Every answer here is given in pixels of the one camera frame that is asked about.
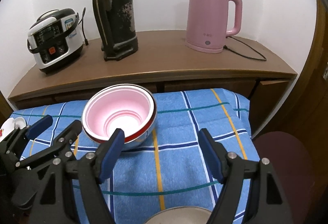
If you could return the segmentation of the white enamel bowl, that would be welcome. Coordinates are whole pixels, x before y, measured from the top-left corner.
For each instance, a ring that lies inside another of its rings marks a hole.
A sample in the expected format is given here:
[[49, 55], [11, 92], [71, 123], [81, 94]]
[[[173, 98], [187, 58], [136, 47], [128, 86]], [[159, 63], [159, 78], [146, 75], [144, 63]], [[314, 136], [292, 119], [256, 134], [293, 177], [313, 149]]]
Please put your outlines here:
[[181, 206], [163, 210], [150, 219], [145, 224], [200, 224], [207, 223], [211, 211], [196, 206]]

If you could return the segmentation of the plain white plate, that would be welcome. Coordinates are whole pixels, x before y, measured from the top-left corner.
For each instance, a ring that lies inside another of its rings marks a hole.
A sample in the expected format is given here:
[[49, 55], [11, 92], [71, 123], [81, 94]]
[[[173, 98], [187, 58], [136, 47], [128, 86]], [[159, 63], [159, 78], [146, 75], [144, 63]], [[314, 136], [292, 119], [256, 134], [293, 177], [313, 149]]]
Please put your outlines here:
[[27, 126], [27, 123], [23, 117], [15, 118], [14, 123], [15, 123], [15, 129], [22, 130], [23, 128], [25, 128]]

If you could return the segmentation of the white floral plate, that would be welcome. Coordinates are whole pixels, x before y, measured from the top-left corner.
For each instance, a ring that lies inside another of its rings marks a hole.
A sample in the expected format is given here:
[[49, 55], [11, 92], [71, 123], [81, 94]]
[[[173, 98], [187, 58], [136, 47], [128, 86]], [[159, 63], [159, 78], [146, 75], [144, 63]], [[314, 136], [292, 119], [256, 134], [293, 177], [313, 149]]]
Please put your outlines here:
[[2, 142], [11, 132], [15, 130], [15, 120], [14, 118], [8, 118], [0, 130], [0, 142]]

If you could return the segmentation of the dark red round stool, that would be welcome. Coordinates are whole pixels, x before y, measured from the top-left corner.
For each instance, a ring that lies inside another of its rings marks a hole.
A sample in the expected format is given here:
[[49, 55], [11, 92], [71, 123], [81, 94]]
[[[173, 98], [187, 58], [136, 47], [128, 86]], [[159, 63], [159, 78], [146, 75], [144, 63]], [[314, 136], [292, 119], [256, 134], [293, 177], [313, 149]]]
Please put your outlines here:
[[286, 132], [268, 132], [254, 139], [260, 157], [274, 166], [291, 208], [294, 223], [304, 223], [314, 195], [314, 169], [304, 144]]

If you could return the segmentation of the silver black rice cooker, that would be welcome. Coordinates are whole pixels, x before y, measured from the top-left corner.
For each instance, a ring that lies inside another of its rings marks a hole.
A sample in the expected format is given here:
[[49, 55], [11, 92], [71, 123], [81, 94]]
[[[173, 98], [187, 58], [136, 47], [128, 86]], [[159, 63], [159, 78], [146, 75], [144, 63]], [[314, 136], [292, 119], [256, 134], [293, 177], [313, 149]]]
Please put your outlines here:
[[27, 49], [41, 72], [53, 73], [81, 55], [88, 45], [83, 18], [72, 8], [54, 9], [42, 14], [30, 27]]

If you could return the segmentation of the brown wooden sideboard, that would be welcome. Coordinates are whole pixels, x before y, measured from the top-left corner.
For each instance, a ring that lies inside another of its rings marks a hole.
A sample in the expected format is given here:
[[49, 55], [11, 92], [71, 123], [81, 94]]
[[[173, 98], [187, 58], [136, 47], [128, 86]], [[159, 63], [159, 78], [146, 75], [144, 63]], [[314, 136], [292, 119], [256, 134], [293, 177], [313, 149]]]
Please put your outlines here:
[[250, 100], [250, 123], [257, 129], [273, 111], [296, 72], [256, 41], [228, 38], [219, 54], [185, 46], [184, 31], [138, 33], [139, 49], [120, 61], [105, 61], [94, 39], [81, 56], [53, 74], [32, 68], [18, 82], [9, 101], [18, 109], [89, 99], [119, 83], [134, 83], [153, 93], [224, 88]]

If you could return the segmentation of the black tall thermos flask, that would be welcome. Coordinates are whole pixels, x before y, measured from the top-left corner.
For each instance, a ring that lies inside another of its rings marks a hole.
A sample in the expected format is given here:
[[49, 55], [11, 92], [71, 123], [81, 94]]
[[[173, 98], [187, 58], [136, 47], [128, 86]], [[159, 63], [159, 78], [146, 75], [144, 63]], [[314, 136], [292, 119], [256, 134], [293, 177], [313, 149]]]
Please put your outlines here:
[[121, 60], [138, 51], [133, 0], [92, 0], [105, 61]]

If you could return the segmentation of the pink electric kettle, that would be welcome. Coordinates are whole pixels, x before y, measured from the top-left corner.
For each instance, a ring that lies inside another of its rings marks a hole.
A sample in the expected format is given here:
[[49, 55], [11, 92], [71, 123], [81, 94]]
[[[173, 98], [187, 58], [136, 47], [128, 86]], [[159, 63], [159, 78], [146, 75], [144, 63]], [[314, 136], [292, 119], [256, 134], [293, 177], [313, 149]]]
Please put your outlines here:
[[[227, 29], [229, 2], [235, 4], [234, 25]], [[227, 37], [241, 30], [242, 0], [189, 0], [185, 45], [198, 52], [218, 54]]]

